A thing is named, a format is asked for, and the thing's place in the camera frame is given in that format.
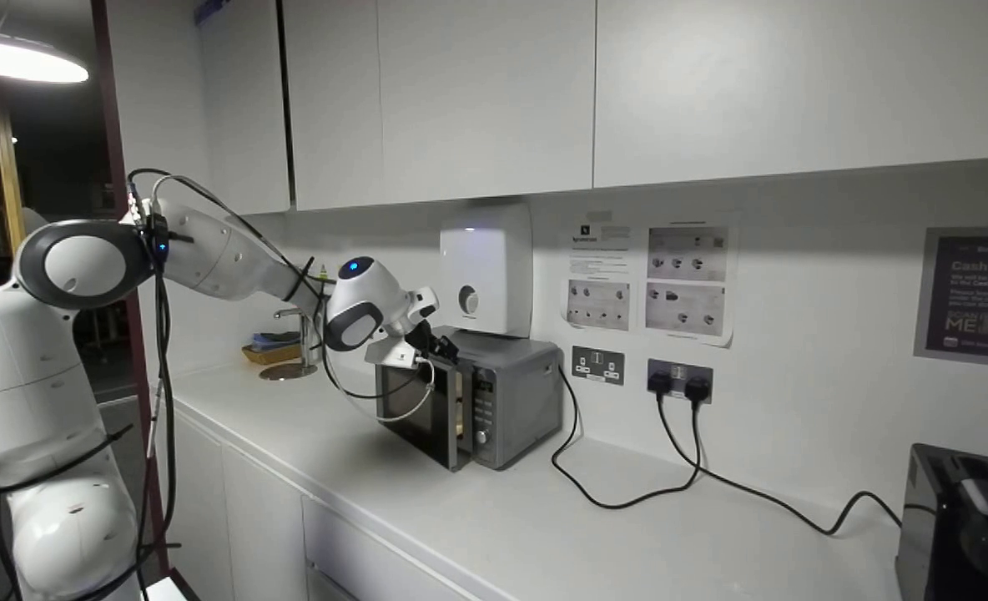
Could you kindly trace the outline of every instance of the wall socket panel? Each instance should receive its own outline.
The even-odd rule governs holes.
[[[676,363],[676,360],[648,360],[648,382],[653,377],[653,375],[667,375],[671,377],[671,391],[679,395],[679,396],[686,396],[686,383],[688,382],[704,382],[707,383],[707,399],[704,404],[711,404],[716,399],[716,368],[698,368],[698,363]]]
[[[648,327],[719,337],[723,329],[723,287],[650,280]]]
[[[628,329],[632,283],[569,280],[569,325]]]
[[[723,227],[653,227],[648,247],[648,275],[663,280],[723,280],[729,231]]]
[[[624,387],[624,354],[600,346],[572,346],[572,375]]]

